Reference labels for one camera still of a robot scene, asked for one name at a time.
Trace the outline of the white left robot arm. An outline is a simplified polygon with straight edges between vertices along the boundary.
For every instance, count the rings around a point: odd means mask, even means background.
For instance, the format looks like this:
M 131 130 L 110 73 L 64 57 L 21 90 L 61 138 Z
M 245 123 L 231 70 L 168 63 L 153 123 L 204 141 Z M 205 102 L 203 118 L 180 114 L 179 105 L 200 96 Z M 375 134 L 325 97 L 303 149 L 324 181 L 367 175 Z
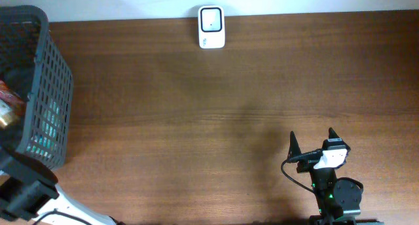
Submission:
M 1 218 L 18 219 L 34 224 L 117 225 L 120 222 L 99 214 L 68 196 L 58 185 L 58 178 L 41 162 L 1 149 L 1 171 L 9 176 L 1 183 Z

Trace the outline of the teal snack packet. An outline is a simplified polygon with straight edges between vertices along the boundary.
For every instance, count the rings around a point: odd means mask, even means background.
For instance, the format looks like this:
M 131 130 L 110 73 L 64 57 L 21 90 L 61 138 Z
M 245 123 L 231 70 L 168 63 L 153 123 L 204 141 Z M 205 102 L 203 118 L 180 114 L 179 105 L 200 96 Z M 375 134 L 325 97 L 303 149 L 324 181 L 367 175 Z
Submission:
M 26 151 L 42 160 L 52 160 L 58 153 L 61 141 L 62 118 L 61 108 L 50 99 L 47 104 L 40 105 L 40 117 L 35 117 L 35 130 L 26 147 Z

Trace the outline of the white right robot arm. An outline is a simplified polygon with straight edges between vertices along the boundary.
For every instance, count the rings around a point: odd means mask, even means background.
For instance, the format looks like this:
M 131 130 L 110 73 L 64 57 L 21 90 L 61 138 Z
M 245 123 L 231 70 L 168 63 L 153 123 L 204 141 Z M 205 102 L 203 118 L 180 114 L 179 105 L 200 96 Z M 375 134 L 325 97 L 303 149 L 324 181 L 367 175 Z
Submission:
M 291 182 L 315 195 L 319 214 L 310 216 L 309 224 L 382 223 L 379 220 L 357 219 L 361 214 L 360 203 L 364 186 L 355 179 L 337 177 L 336 170 L 346 163 L 351 148 L 333 128 L 328 129 L 328 138 L 323 141 L 321 148 L 310 152 L 301 152 L 293 131 L 290 132 L 289 138 L 287 158 L 282 162 L 280 169 Z M 284 170 L 285 164 L 296 164 L 297 173 L 309 173 L 311 186 L 307 187 L 289 176 Z

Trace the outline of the red snack packet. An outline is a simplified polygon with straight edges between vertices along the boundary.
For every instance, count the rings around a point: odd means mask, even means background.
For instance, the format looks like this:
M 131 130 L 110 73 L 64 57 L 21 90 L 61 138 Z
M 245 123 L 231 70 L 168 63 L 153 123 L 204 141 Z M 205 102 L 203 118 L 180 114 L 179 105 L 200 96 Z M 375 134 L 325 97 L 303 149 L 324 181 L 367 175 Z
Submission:
M 8 104 L 17 116 L 23 116 L 26 112 L 26 102 L 6 83 L 1 80 L 1 100 Z

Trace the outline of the white tube with gold cap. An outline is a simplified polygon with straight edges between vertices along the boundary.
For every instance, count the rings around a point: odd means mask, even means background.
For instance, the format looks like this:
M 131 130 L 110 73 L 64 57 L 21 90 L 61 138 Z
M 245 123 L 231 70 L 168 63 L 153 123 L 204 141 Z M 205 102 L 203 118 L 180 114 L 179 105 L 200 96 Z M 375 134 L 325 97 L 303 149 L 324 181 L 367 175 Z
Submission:
M 16 114 L 14 108 L 10 106 L 8 103 L 1 100 L 0 106 L 1 106 L 0 121 L 1 121 L 2 129 L 8 128 L 9 126 L 17 123 L 20 120 L 20 117 Z

